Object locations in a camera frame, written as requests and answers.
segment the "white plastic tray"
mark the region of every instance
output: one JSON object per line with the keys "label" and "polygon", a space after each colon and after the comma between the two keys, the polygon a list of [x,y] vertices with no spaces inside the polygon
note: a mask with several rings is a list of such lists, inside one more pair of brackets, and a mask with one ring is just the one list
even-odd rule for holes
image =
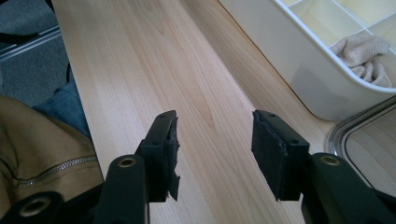
{"label": "white plastic tray", "polygon": [[[219,0],[305,106],[343,120],[396,95],[395,0]],[[391,44],[381,56],[393,88],[355,76],[330,50],[364,32]]]}

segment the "jacket zipper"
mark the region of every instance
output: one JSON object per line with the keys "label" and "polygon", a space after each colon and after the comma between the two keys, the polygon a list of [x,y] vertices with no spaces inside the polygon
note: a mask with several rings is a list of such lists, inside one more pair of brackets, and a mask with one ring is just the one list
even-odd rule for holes
{"label": "jacket zipper", "polygon": [[73,159],[70,161],[65,161],[65,162],[62,162],[61,164],[55,165],[35,178],[32,178],[32,179],[18,179],[18,178],[16,178],[16,179],[20,182],[20,185],[33,185],[33,184],[36,184],[38,182],[41,182],[41,181],[49,178],[52,175],[56,175],[57,173],[61,172],[62,170],[65,170],[67,168],[70,168],[70,167],[73,167],[73,166],[76,166],[76,165],[79,165],[82,163],[94,162],[94,161],[98,161],[96,156],[81,157],[81,158]]}

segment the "wooden table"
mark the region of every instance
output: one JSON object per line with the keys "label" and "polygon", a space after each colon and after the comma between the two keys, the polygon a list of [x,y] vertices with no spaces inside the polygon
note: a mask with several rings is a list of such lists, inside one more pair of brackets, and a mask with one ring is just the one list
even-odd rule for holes
{"label": "wooden table", "polygon": [[278,114],[312,153],[334,123],[307,111],[218,1],[53,4],[104,175],[158,114],[177,111],[179,198],[152,204],[152,223],[303,222],[253,158],[251,112]]}

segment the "beige cloth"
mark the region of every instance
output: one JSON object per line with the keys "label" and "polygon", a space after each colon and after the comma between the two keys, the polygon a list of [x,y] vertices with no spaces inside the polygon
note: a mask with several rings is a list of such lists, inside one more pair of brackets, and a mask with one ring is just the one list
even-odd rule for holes
{"label": "beige cloth", "polygon": [[65,200],[103,182],[97,161],[66,168],[23,185],[66,161],[95,156],[92,141],[57,119],[0,96],[0,218],[15,202],[40,191],[57,191]]}
{"label": "beige cloth", "polygon": [[392,87],[384,65],[378,60],[389,51],[389,43],[376,35],[345,37],[330,49],[361,79],[381,87]]}

